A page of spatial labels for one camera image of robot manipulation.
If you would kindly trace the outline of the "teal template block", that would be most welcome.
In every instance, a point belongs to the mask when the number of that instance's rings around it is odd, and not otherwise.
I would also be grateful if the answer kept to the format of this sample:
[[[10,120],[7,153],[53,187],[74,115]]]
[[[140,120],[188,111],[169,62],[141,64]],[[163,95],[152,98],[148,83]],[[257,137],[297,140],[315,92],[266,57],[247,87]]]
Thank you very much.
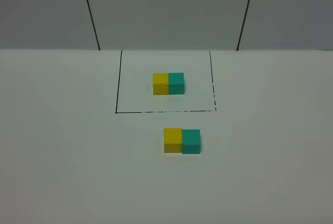
[[[185,93],[184,73],[169,73],[169,94],[182,95]]]

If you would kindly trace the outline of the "yellow template block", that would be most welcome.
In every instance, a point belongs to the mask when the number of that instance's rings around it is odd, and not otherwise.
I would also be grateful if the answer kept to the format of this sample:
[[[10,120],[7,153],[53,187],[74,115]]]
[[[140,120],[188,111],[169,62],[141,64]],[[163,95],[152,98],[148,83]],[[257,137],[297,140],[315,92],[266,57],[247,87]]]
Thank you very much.
[[[169,74],[154,73],[153,74],[153,94],[168,95],[169,94]]]

